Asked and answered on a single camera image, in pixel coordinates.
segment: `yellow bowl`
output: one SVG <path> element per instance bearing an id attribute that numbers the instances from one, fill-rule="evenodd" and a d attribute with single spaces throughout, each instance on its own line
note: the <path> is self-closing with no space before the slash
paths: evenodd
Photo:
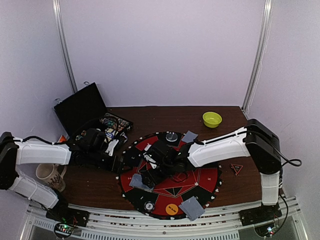
<path id="1" fill-rule="evenodd" d="M 208 128 L 216 128 L 219 126 L 219 124 L 222 122 L 222 117 L 213 111 L 207 111 L 203 114 L 203 123 Z"/>

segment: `orange object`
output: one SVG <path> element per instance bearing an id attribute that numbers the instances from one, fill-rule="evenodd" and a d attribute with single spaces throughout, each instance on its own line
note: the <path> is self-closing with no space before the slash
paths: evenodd
<path id="1" fill-rule="evenodd" d="M 165 207 L 165 211 L 169 215 L 176 215 L 178 213 L 178 206 L 171 203 Z"/>
<path id="2" fill-rule="evenodd" d="M 66 137 L 65 136 L 63 136 L 63 135 L 61 135 L 61 137 L 59 138 L 59 143 L 62 143 L 62 142 L 66 142 L 67 141 L 67 139 L 66 139 Z"/>

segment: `wire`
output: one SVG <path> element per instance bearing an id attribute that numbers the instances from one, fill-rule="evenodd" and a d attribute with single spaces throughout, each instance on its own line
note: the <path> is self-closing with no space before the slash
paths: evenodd
<path id="1" fill-rule="evenodd" d="M 278 226 L 279 226 L 279 225 L 280 225 L 280 219 L 279 219 L 279 217 L 278 217 L 277 215 L 275 215 L 275 214 L 273 215 L 273 217 L 278 220 Z"/>
<path id="2" fill-rule="evenodd" d="M 41 208 L 42 208 L 43 210 L 45 210 L 47 213 L 49 213 L 49 214 L 53 217 L 53 219 L 55 219 L 55 220 L 58 221 L 58 222 L 61 222 L 61 221 L 62 221 L 62 219 L 59 219 L 59 218 L 57 218 L 55 215 L 53 215 L 52 212 L 51 212 L 48 208 L 46 208 L 42 203 L 40 203 L 40 202 L 35 202 L 35 203 L 39 203 L 39 204 L 41 205 Z"/>
<path id="3" fill-rule="evenodd" d="M 288 218 L 288 214 L 289 214 L 289 206 L 288 206 L 286 200 L 284 199 L 284 197 L 283 197 L 281 194 L 279 194 L 279 195 L 280 195 L 280 198 L 282 198 L 282 200 L 283 200 L 283 202 L 284 202 L 284 204 L 285 204 L 285 206 L 286 206 L 286 214 L 285 214 L 285 218 L 284 218 L 281 226 L 276 230 L 276 232 L 275 232 L 273 235 L 275 235 L 277 232 L 280 231 L 280 229 L 281 229 L 281 228 L 283 227 L 283 225 L 285 224 L 285 222 L 286 222 L 286 220 L 287 220 L 287 218 Z"/>
<path id="4" fill-rule="evenodd" d="M 102 117 L 99 117 L 99 118 L 91 119 L 91 120 L 87 121 L 85 124 L 83 124 L 83 125 L 81 126 L 81 128 L 83 128 L 83 126 L 85 126 L 85 125 L 88 124 L 89 122 L 91 122 L 91 121 L 93 121 L 93 120 L 98 120 L 98 119 L 101 119 L 101 118 L 113 119 L 113 120 L 115 120 L 114 122 L 116 123 L 116 128 L 115 128 L 114 130 L 118 131 L 120 124 L 119 124 L 119 119 L 116 118 L 115 116 L 102 116 Z M 71 141 L 51 142 L 51 141 L 45 140 L 45 139 L 43 139 L 43 138 L 41 138 L 41 137 L 39 137 L 39 136 L 35 136 L 35 135 L 27 136 L 26 138 L 23 138 L 23 139 L 22 139 L 22 142 L 24 143 L 24 142 L 26 142 L 26 141 L 28 141 L 28 140 L 30 140 L 30 139 L 37 139 L 37 140 L 39 140 L 39 141 L 41 141 L 41 142 L 43 142 L 43 143 L 45 143 L 45 144 L 49 144 L 49 145 L 63 145 L 63 144 L 66 144 L 66 143 L 70 143 L 70 142 L 71 142 Z M 17 140 L 17 139 L 16 139 L 16 140 L 13 140 L 13 139 L 5 140 L 5 141 L 3 141 L 3 142 L 0 142 L 0 147 L 1 147 L 2 145 L 6 145 L 6 144 L 8 144 L 8 143 L 14 143 L 14 142 L 21 142 L 21 141 L 20 141 L 20 140 Z"/>
<path id="5" fill-rule="evenodd" d="M 266 138 L 263 134 L 261 134 L 260 132 L 257 132 L 257 131 L 252 131 L 252 130 L 248 130 L 247 131 L 248 133 L 252 133 L 252 134 L 255 134 L 255 135 L 258 135 L 260 138 L 262 138 L 265 142 L 267 142 L 284 160 L 285 160 L 285 163 L 282 164 L 282 167 L 286 164 L 290 164 L 294 167 L 300 167 L 302 165 L 302 161 L 300 159 L 288 159 L 286 158 L 274 145 L 273 143 L 268 139 Z"/>
<path id="6" fill-rule="evenodd" d="M 44 140 L 43 138 L 39 137 L 39 136 L 27 136 L 26 138 L 22 139 L 22 142 L 26 142 L 30 139 L 37 139 L 45 144 L 49 144 L 49 145 L 63 145 L 63 144 L 66 144 L 67 141 L 61 141 L 61 142 L 50 142 L 50 141 L 47 141 L 47 140 Z"/>

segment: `cup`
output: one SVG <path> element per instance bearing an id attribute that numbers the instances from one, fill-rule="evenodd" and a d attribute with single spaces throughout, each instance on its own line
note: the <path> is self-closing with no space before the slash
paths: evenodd
<path id="1" fill-rule="evenodd" d="M 59 164 L 41 163 L 36 168 L 35 175 L 38 179 L 44 181 L 49 187 L 62 192 L 66 187 L 63 177 L 67 171 L 67 166 L 64 166 L 61 174 L 58 172 L 58 166 Z"/>

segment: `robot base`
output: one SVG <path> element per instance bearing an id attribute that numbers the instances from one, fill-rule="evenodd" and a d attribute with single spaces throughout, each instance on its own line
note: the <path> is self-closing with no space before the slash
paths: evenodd
<path id="1" fill-rule="evenodd" d="M 270 221 L 282 216 L 279 204 L 273 206 L 259 206 L 247 210 L 242 210 L 239 212 L 242 226 L 247 226 L 251 224 L 258 224 L 265 221 Z"/>
<path id="2" fill-rule="evenodd" d="M 57 217 L 52 212 L 47 212 L 45 217 L 55 221 L 57 220 Z M 86 227 L 89 212 L 68 207 L 63 213 L 63 218 L 65 219 L 64 224 L 69 226 L 77 225 L 80 227 Z"/>

